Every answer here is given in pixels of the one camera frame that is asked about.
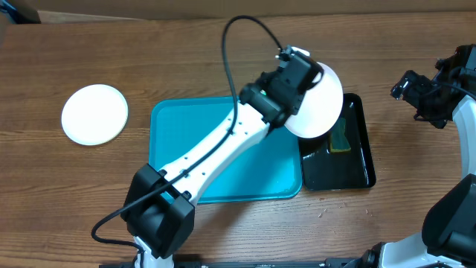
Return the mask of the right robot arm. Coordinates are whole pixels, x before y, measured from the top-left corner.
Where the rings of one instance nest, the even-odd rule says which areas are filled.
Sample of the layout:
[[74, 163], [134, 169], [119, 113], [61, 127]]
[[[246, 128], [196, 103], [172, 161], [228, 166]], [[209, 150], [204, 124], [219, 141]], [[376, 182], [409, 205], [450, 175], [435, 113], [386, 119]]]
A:
[[391, 89], [416, 108], [415, 119], [453, 121], [460, 137], [462, 179], [427, 213], [422, 231], [378, 243], [347, 267], [475, 266], [475, 70], [441, 67], [432, 80], [407, 71]]

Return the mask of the white plate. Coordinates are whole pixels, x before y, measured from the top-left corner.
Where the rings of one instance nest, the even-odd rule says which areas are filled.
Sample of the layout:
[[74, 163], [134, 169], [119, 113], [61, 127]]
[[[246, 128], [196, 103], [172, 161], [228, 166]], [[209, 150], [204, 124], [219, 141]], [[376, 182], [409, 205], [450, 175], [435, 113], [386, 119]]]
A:
[[61, 114], [64, 133], [73, 142], [96, 146], [116, 138], [129, 116], [126, 98], [116, 88], [93, 84], [76, 91]]
[[326, 64], [323, 78], [304, 95], [300, 109], [285, 122], [285, 127], [300, 138], [317, 138], [329, 131], [341, 114], [343, 87], [338, 75]]

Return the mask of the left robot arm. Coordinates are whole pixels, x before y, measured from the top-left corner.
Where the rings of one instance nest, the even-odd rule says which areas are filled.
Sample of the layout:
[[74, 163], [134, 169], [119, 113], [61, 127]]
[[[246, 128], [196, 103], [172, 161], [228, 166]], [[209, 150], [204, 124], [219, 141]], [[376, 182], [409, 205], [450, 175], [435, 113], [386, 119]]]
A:
[[194, 227], [195, 208], [216, 177], [248, 148], [296, 115], [324, 68], [289, 46], [275, 71], [263, 72], [241, 90], [233, 110], [182, 157], [162, 169], [144, 165], [133, 176], [121, 213], [138, 245], [134, 267], [173, 265], [172, 254]]

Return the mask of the green yellow sponge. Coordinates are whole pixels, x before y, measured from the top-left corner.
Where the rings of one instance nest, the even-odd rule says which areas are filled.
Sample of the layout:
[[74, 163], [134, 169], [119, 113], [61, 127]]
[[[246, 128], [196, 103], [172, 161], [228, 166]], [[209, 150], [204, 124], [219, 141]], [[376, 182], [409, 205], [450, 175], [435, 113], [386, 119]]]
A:
[[331, 129], [329, 137], [329, 151], [331, 153], [346, 153], [351, 151], [350, 143], [345, 136], [346, 119], [339, 118]]

